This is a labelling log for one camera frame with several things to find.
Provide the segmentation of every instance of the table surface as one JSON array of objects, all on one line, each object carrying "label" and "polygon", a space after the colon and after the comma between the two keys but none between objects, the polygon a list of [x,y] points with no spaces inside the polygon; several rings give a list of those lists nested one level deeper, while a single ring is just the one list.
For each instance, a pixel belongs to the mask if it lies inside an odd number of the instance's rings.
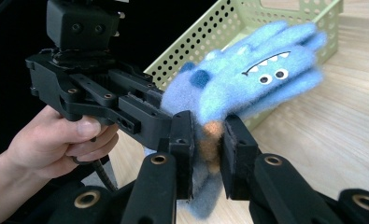
[{"label": "table surface", "polygon": [[[322,70],[325,79],[316,89],[280,105],[251,133],[262,152],[285,157],[314,190],[337,199],[342,189],[369,190],[369,0],[345,0],[339,49]],[[122,186],[136,179],[144,155],[140,144],[119,135],[109,156]],[[221,193],[207,220],[178,209],[177,223],[252,220],[248,202],[226,200]]]}]

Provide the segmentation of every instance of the googly eye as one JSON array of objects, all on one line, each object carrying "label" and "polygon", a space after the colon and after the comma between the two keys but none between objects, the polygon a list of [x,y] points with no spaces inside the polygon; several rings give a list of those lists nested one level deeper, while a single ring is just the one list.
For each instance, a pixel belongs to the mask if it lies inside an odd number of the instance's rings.
[{"label": "googly eye", "polygon": [[272,77],[268,74],[264,74],[260,77],[260,83],[263,85],[268,85],[272,81]]},{"label": "googly eye", "polygon": [[289,76],[289,71],[287,71],[284,68],[280,68],[275,72],[275,77],[277,79],[285,79],[286,77]]}]

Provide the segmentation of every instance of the monster plush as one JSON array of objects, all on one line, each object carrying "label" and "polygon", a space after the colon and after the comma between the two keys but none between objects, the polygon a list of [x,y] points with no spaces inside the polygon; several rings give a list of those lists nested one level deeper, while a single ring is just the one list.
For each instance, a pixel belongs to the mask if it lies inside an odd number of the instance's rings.
[{"label": "monster plush", "polygon": [[179,205],[196,217],[209,216],[222,189],[219,140],[225,118],[248,119],[320,84],[316,52],[325,42],[313,22],[274,21],[181,67],[161,103],[169,115],[190,110],[195,123],[194,195]]}]

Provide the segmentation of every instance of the fingernail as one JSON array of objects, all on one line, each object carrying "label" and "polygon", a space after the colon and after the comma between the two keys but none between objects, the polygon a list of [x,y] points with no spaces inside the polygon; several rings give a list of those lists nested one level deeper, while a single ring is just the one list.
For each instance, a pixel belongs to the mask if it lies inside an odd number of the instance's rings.
[{"label": "fingernail", "polygon": [[100,133],[101,125],[97,120],[82,120],[77,125],[77,131],[83,137],[95,137]]}]

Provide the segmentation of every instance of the hand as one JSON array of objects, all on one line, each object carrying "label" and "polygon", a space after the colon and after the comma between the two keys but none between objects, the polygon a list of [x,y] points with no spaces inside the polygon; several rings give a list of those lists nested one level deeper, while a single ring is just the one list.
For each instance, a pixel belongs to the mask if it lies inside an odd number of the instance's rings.
[{"label": "hand", "polygon": [[105,157],[118,141],[118,126],[101,126],[84,116],[72,122],[46,106],[12,140],[7,155],[11,162],[33,171],[42,178],[66,175],[78,161]]}]

